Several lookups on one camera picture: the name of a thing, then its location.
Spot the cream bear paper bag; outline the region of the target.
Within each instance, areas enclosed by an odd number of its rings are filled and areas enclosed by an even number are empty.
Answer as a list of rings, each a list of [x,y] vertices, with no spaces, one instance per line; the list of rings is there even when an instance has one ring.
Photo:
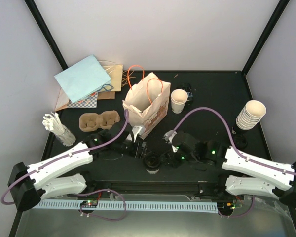
[[[130,81],[129,71],[126,78],[130,89],[122,105],[128,110],[129,124],[145,129],[140,136],[145,139],[167,115],[171,84],[160,80],[154,73],[143,75],[137,84]]]

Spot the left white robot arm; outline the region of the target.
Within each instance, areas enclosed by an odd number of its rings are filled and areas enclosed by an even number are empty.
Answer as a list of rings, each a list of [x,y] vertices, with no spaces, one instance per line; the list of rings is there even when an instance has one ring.
[[[93,133],[64,151],[47,160],[24,165],[14,165],[8,180],[8,187],[17,211],[24,212],[38,205],[42,200],[66,194],[91,197],[96,185],[87,171],[65,177],[64,174],[80,166],[90,164],[103,151],[114,151],[121,155],[140,157],[141,142],[136,139],[144,134],[143,126],[115,124],[109,130]]]

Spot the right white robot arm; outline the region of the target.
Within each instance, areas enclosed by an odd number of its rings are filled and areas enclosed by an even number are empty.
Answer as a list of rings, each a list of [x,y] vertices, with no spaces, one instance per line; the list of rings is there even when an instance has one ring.
[[[221,178],[222,182],[214,187],[218,198],[225,199],[230,195],[264,196],[296,208],[296,162],[273,162],[220,142],[201,142],[185,132],[170,130],[163,138],[171,145],[167,156],[175,164],[194,161],[241,174]]]

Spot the white paper coffee cup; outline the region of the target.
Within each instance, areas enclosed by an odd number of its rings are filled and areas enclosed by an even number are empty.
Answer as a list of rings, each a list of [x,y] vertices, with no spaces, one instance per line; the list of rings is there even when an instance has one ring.
[[[146,171],[147,171],[149,174],[154,175],[154,174],[156,174],[156,173],[159,171],[159,169],[146,169]]]

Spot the black plastic cup lid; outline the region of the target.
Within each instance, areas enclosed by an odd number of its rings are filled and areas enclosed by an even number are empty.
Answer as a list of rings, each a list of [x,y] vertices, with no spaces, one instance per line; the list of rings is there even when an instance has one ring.
[[[144,167],[147,170],[154,171],[158,170],[161,166],[161,158],[156,154],[148,154],[143,159]]]

